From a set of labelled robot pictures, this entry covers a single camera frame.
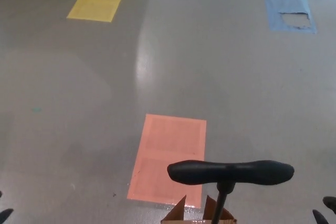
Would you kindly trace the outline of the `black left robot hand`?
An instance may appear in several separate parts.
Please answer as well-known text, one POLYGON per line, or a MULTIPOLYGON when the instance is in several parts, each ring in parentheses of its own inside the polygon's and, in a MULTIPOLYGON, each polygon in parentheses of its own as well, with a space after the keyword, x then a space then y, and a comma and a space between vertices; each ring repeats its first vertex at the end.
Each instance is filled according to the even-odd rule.
POLYGON ((0 224, 3 224, 13 213, 13 208, 7 208, 0 212, 0 224))

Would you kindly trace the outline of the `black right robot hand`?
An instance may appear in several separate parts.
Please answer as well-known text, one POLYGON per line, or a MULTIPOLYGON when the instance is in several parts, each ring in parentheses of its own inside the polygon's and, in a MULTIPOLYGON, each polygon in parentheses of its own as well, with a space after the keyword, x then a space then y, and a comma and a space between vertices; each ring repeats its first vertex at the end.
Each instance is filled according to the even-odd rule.
MULTIPOLYGON (((330 210, 333 211, 334 214, 336 214, 336 198, 335 197, 325 196, 322 201, 327 208, 329 208, 330 210)), ((326 218, 321 212, 319 212, 316 209, 313 209, 312 213, 313 213, 313 216, 317 224, 328 224, 328 221, 326 220, 326 218)))

